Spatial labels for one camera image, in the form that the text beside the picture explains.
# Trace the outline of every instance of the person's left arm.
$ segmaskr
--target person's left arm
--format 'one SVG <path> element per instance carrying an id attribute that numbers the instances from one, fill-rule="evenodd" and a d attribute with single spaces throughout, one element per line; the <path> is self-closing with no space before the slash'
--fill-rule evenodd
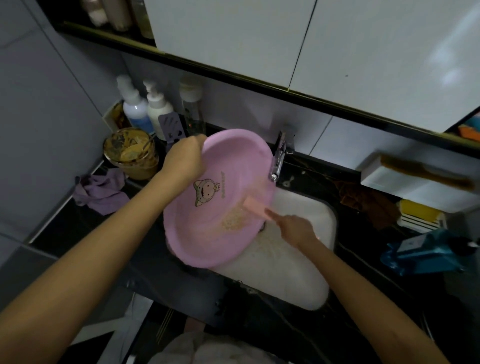
<path id="1" fill-rule="evenodd" d="M 204 172 L 205 138 L 175 144 L 144 189 L 0 313 L 1 363 L 57 362 L 158 215 Z"/>

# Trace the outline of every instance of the cabinet shelf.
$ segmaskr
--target cabinet shelf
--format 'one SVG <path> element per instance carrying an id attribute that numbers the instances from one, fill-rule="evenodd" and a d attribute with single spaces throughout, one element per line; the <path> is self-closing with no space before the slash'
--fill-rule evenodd
<path id="1" fill-rule="evenodd" d="M 60 20 L 61 13 L 58 10 L 52 17 L 50 17 L 48 9 L 46 9 L 48 6 L 42 7 L 49 17 L 54 29 L 59 33 L 102 44 L 110 48 L 157 61 L 201 76 L 209 77 L 230 85 L 249 89 L 254 92 L 275 97 L 339 118 L 384 130 L 388 133 L 393 133 L 429 145 L 437 146 L 442 149 L 451 150 L 453 152 L 480 159 L 480 143 L 476 141 L 464 139 L 449 133 L 435 133 L 420 129 L 395 120 L 383 118 L 378 115 L 295 92 L 285 87 L 269 84 L 264 81 L 167 54 L 159 50 L 155 46 L 154 41 L 142 38 L 139 32 L 131 31 L 127 33 L 118 33 L 108 26 L 94 28 L 88 23 L 88 21 L 83 19 L 75 19 L 75 21 Z"/>

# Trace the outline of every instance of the black shelf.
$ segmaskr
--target black shelf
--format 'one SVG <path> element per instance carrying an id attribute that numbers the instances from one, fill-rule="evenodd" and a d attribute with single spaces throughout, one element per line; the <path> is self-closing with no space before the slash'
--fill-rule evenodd
<path id="1" fill-rule="evenodd" d="M 230 85 L 242 87 L 372 128 L 384 130 L 388 133 L 480 159 L 480 143 L 476 141 L 461 138 L 453 133 L 434 133 L 327 100 L 311 97 L 285 87 L 269 84 L 164 53 L 155 46 L 154 41 L 143 38 L 137 29 L 133 29 L 127 33 L 118 33 L 109 26 L 94 28 L 77 1 L 65 2 L 68 4 L 62 3 L 60 0 L 37 1 L 46 13 L 54 29 L 59 33 L 75 36 Z"/>

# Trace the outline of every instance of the hand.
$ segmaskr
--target hand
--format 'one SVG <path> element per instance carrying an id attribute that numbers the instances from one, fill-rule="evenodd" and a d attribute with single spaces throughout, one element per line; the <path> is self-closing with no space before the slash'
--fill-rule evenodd
<path id="1" fill-rule="evenodd" d="M 295 215 L 281 216 L 268 208 L 265 209 L 265 213 L 276 222 L 282 231 L 282 238 L 294 248 L 300 249 L 305 244 L 319 241 L 312 224 L 307 219 Z"/>
<path id="2" fill-rule="evenodd" d="M 206 138 L 200 134 L 177 142 L 167 153 L 161 173 L 183 188 L 196 181 L 205 172 L 202 148 Z"/>

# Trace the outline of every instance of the finger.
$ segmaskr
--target finger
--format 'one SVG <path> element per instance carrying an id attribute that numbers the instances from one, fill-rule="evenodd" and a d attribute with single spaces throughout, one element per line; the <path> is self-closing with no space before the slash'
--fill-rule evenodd
<path id="1" fill-rule="evenodd" d="M 270 210 L 269 208 L 266 208 L 265 209 L 265 213 L 267 214 L 267 216 L 269 218 L 271 218 L 273 221 L 275 221 L 276 223 L 279 223 L 283 216 L 282 215 L 279 215 L 277 214 L 276 212 L 273 212 L 272 210 Z"/>
<path id="2" fill-rule="evenodd" d="M 207 136 L 204 134 L 198 134 L 195 136 L 195 138 L 198 141 L 198 145 L 200 146 L 200 149 L 202 149 L 204 146 L 205 140 L 207 139 Z"/>

